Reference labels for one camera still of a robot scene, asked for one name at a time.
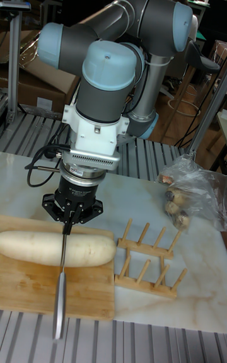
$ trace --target black cable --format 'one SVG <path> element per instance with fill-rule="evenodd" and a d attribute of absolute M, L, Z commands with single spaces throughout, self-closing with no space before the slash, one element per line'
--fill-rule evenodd
<path fill-rule="evenodd" d="M 41 187 L 42 185 L 45 185 L 54 175 L 54 172 L 52 172 L 43 182 L 39 183 L 39 184 L 31 184 L 31 175 L 32 175 L 32 170 L 37 170 L 38 167 L 35 167 L 34 164 L 44 155 L 44 153 L 46 152 L 46 150 L 50 150 L 50 149 L 55 149 L 55 150 L 65 150 L 65 151 L 69 151 L 70 150 L 70 146 L 66 145 L 66 144 L 49 144 L 46 145 L 44 147 L 41 147 L 34 155 L 32 162 L 30 164 L 28 164 L 27 166 L 25 166 L 25 169 L 28 170 L 28 175 L 27 175 L 27 183 L 29 185 L 29 187 L 32 188 L 37 188 L 37 187 Z M 58 167 L 60 163 L 60 160 L 57 161 L 57 164 L 55 166 L 55 168 Z"/>
<path fill-rule="evenodd" d="M 185 138 L 186 138 L 187 136 L 189 136 L 189 135 L 193 134 L 193 132 L 194 132 L 197 128 L 199 128 L 199 124 L 198 124 L 198 125 L 197 125 L 194 129 L 192 129 L 192 130 L 191 130 L 191 131 L 190 131 L 187 135 L 185 134 Z M 182 139 L 179 139 L 179 140 L 178 140 L 178 142 L 174 144 L 174 146 L 177 146 L 177 145 L 178 145 L 178 143 L 179 143 L 179 142 L 181 142 L 181 140 L 182 140 Z"/>
<path fill-rule="evenodd" d="M 3 42 L 4 42 L 4 39 L 6 38 L 7 32 L 8 31 L 6 31 L 5 34 L 3 35 L 3 39 L 1 40 L 1 43 L 0 43 L 0 48 L 1 48 L 2 44 L 3 44 Z"/>
<path fill-rule="evenodd" d="M 217 76 L 216 76 L 215 81 L 219 78 L 219 75 L 220 75 L 220 73 L 221 73 L 221 71 L 222 71 L 222 69 L 223 69 L 223 66 L 226 64 L 226 61 L 227 61 L 227 58 L 225 58 L 225 60 L 224 60 L 224 62 L 223 62 L 223 65 L 221 66 L 221 68 L 220 68 L 220 70 L 219 70 L 219 72 L 218 72 L 218 74 L 217 74 Z M 201 108 L 202 108 L 202 106 L 203 106 L 203 104 L 204 104 L 205 100 L 207 99 L 208 95 L 210 94 L 211 90 L 213 89 L 214 84 L 210 87 L 209 91 L 207 92 L 207 94 L 206 94 L 206 95 L 205 95 L 205 97 L 203 98 L 203 100 L 202 100 L 202 102 L 201 102 L 200 106 L 198 107 L 198 110 L 197 110 L 197 112 L 195 113 L 195 116 L 194 116 L 194 118 L 193 118 L 193 120 L 192 120 L 191 124 L 189 125 L 189 127 L 188 127 L 188 129 L 187 129 L 187 131 L 186 131 L 185 135 L 184 135 L 181 139 L 179 139 L 179 140 L 178 140 L 178 142 L 177 142 L 177 143 L 175 143 L 175 145 L 174 145 L 174 146 L 177 146 L 177 144 L 178 144 L 178 143 L 179 143 L 179 146 L 178 146 L 178 147 L 186 145 L 188 142 L 183 144 L 183 141 L 185 140 L 185 138 L 186 138 L 187 136 L 189 136 L 191 133 L 193 133 L 193 131 L 195 131 L 195 130 L 196 130 L 196 128 L 198 128 L 198 126 L 199 126 L 199 125 L 198 125 L 196 128 L 194 128 L 193 130 L 191 130 L 191 131 L 190 131 L 190 128 L 192 127 L 193 123 L 195 122 L 195 120 L 196 120 L 196 118 L 197 118 L 197 116 L 198 116 L 198 114 L 199 114 L 199 111 L 201 110 Z"/>
<path fill-rule="evenodd" d="M 145 79 L 144 79 L 144 84 L 143 84 L 143 88 L 142 88 L 142 90 L 141 90 L 141 93 L 140 93 L 140 95 L 139 95 L 139 98 L 138 98 L 138 100 L 136 101 L 136 104 L 130 109 L 130 110 L 128 110 L 128 111 L 126 111 L 126 112 L 123 112 L 123 116 L 124 115 L 127 115 L 128 113 L 130 113 L 130 112 L 132 112 L 137 106 L 138 106 L 138 104 L 139 104 L 139 102 L 140 102 L 140 100 L 141 100 L 141 97 L 142 97 L 142 95 L 143 95 L 143 92 L 144 92 L 144 89 L 145 89 L 145 85 L 146 85 L 146 82 L 147 82 L 147 80 L 148 80 L 148 72 L 149 72 L 149 66 L 148 65 L 146 65 L 146 75 L 145 75 Z"/>

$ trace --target marble countertop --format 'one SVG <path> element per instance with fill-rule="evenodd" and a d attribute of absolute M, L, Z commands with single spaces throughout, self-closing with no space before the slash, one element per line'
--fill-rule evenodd
<path fill-rule="evenodd" d="M 24 166 L 29 159 L 0 153 L 0 213 L 51 221 L 41 206 L 42 195 L 52 193 L 58 186 L 59 175 L 40 188 L 26 184 Z M 32 182 L 46 178 L 48 173 L 34 171 Z M 122 237 L 128 219 L 133 223 L 128 239 L 137 241 L 145 224 L 150 227 L 144 242 L 153 244 L 163 226 L 166 233 L 160 247 L 168 248 L 177 230 L 163 212 L 163 185 L 107 174 L 99 185 L 97 199 L 103 201 L 104 213 L 86 225 L 113 231 L 115 240 Z M 204 219 L 193 218 L 187 234 L 183 233 L 174 248 L 174 258 L 168 261 L 170 269 L 166 284 L 173 285 L 180 272 L 188 272 L 178 287 L 178 297 L 167 299 L 147 293 L 115 288 L 115 319 L 136 323 L 171 326 L 190 330 L 227 332 L 227 252 L 219 232 Z M 130 276 L 137 277 L 148 258 L 131 253 Z M 151 264 L 145 280 L 156 281 L 160 274 L 160 260 L 149 257 Z M 119 274 L 125 261 L 125 250 L 118 249 L 115 273 Z"/>

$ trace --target wooden cutting board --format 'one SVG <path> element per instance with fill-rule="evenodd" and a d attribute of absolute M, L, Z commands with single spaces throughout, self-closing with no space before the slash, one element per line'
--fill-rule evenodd
<path fill-rule="evenodd" d="M 0 232 L 7 230 L 62 233 L 54 222 L 0 215 Z M 72 233 L 102 234 L 111 231 L 76 226 Z M 114 318 L 114 260 L 100 267 L 65 268 L 66 316 L 93 320 Z M 0 309 L 52 314 L 59 267 L 8 258 L 0 254 Z"/>

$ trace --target metal frame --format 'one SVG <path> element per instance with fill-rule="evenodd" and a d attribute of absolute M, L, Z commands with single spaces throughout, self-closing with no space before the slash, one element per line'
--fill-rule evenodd
<path fill-rule="evenodd" d="M 192 139 L 189 147 L 187 148 L 187 154 L 191 151 L 196 151 L 202 142 L 202 139 L 209 128 L 213 118 L 215 117 L 218 109 L 223 101 L 223 98 L 227 92 L 227 70 L 224 72 L 224 76 L 221 79 L 219 86 L 211 100 L 211 103 L 207 109 L 206 114 L 204 115 L 199 128 L 196 130 L 195 136 Z"/>
<path fill-rule="evenodd" d="M 22 12 L 20 11 L 10 23 L 7 123 L 13 122 L 17 113 L 21 21 Z"/>

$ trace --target white radish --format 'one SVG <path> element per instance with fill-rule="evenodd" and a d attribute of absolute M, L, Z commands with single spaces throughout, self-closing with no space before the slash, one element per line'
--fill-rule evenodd
<path fill-rule="evenodd" d="M 106 236 L 70 234 L 66 243 L 65 267 L 97 267 L 113 259 L 115 242 Z M 16 260 L 58 267 L 62 254 L 62 234 L 33 231 L 0 233 L 0 253 Z"/>

